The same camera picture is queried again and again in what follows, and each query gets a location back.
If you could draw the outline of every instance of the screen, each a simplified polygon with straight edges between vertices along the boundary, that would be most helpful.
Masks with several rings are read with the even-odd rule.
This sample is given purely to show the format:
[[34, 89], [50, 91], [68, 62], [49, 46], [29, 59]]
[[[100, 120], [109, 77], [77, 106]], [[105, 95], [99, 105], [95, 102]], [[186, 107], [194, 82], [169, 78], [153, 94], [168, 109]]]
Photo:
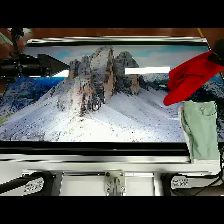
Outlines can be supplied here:
[[[206, 51], [182, 45], [27, 47], [25, 54], [48, 54], [70, 69], [50, 78], [21, 76], [8, 85], [0, 102], [0, 140], [185, 142], [178, 119], [182, 103], [163, 104], [168, 71], [125, 74], [125, 68], [172, 69]], [[216, 101], [219, 142], [223, 91], [217, 74], [191, 96]]]

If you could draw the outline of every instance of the metal clamp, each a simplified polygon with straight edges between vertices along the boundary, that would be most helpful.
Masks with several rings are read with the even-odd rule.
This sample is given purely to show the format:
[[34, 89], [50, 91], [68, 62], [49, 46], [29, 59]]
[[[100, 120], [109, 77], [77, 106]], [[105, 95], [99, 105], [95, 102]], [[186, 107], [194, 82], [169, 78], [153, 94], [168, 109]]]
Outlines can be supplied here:
[[105, 171], [104, 187], [107, 196], [124, 196], [125, 173], [122, 170]]

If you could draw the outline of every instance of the black frame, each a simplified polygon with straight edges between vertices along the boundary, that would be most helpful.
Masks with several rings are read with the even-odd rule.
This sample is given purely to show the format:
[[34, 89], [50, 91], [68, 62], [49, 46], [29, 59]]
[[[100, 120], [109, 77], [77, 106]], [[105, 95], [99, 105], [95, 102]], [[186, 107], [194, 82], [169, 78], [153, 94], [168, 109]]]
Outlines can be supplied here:
[[[116, 40], [117, 37], [105, 38], [54, 38], [30, 40], [26, 47], [50, 47], [50, 46], [82, 46], [82, 45], [187, 45], [187, 46], [207, 46], [208, 43], [194, 42], [191, 40], [167, 41], [169, 37], [158, 37], [164, 41], [147, 40], [149, 37], [141, 37], [142, 41], [133, 41], [133, 37], [128, 41]], [[119, 143], [119, 142], [29, 142], [29, 141], [0, 141], [0, 154], [28, 154], [28, 155], [84, 155], [84, 156], [189, 156], [186, 143]]]

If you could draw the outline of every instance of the snowy slope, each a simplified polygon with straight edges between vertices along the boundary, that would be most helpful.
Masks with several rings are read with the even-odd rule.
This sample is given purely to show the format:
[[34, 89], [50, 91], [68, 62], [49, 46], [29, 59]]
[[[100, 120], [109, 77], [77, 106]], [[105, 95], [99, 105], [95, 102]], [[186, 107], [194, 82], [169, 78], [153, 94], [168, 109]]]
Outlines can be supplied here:
[[13, 114], [0, 127], [0, 140], [184, 141], [176, 114], [178, 105], [165, 109], [164, 94], [153, 89], [141, 89], [133, 96], [118, 93], [99, 111], [84, 117], [73, 110], [58, 110], [56, 95]]

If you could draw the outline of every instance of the green cloth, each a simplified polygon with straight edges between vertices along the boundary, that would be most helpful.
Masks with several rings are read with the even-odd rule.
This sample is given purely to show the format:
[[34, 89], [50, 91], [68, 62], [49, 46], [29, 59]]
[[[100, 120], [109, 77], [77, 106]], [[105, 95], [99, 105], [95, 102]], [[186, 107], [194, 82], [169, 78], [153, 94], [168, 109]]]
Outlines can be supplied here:
[[184, 102], [182, 125], [189, 137], [193, 159], [219, 160], [215, 102]]

